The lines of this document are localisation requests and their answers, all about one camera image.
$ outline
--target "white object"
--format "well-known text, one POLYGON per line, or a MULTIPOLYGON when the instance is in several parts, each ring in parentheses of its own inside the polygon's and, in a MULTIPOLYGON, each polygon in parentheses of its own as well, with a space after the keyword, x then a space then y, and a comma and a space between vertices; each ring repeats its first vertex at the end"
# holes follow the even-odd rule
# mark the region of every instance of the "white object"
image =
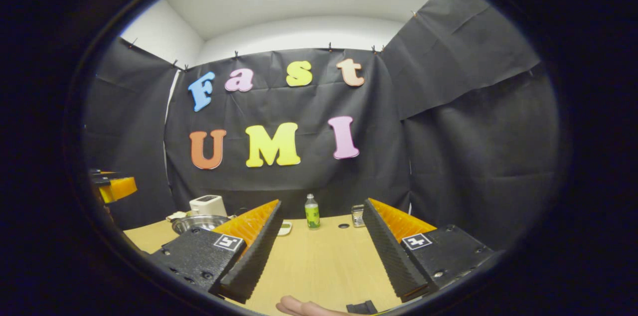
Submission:
POLYGON ((186 213, 185 212, 177 211, 177 212, 174 212, 173 214, 167 216, 166 220, 173 221, 175 219, 181 219, 181 218, 185 218, 185 217, 186 217, 186 213))
POLYGON ((284 221, 281 223, 280 231, 277 233, 277 236, 284 236, 290 234, 290 230, 292 230, 292 223, 290 221, 284 221))
POLYGON ((226 214, 224 202, 219 195, 205 195, 191 200, 191 211, 193 215, 221 215, 226 214))

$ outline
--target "wooden table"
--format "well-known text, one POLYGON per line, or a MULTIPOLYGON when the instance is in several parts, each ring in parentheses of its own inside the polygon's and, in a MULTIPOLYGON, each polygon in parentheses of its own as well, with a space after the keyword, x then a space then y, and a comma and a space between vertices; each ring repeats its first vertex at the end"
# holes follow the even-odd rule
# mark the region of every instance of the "wooden table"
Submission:
MULTIPOLYGON (((372 300, 378 311, 401 304, 367 228, 353 227, 350 215, 321 218, 319 230, 309 230, 305 219, 289 221, 292 230, 275 240, 246 305, 230 302, 267 315, 284 315, 275 304, 285 295, 344 312, 347 304, 366 300, 372 300), (339 228, 342 223, 350 227, 339 228)), ((150 253, 177 237, 168 221, 126 230, 125 234, 150 253)))

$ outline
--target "green bottle label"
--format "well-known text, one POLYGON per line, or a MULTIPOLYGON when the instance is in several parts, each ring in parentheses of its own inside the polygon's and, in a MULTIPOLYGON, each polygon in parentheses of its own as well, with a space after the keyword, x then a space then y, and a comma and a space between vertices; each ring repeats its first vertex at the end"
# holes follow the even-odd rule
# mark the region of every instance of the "green bottle label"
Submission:
POLYGON ((306 207, 306 220, 309 228, 319 227, 319 207, 306 207))

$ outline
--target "stainless steel bowl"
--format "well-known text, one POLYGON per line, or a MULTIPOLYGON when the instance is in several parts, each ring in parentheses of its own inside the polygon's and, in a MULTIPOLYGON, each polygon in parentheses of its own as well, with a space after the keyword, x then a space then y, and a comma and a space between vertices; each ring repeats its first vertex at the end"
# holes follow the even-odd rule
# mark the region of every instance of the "stainless steel bowl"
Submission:
POLYGON ((194 215, 173 221, 173 231, 182 234, 184 231, 192 227, 203 228, 204 230, 212 230, 219 225, 230 220, 226 216, 220 215, 194 215))

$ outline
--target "pink letter i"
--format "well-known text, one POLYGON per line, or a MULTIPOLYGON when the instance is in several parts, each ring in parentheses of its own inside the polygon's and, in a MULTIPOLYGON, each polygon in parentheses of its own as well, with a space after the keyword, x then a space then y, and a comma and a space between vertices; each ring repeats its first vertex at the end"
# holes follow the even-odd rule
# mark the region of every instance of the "pink letter i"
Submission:
POLYGON ((334 151, 335 159, 353 158, 358 155, 358 149, 352 143, 350 124, 352 117, 335 117, 328 120, 328 124, 334 129, 334 139, 337 143, 337 150, 334 151))

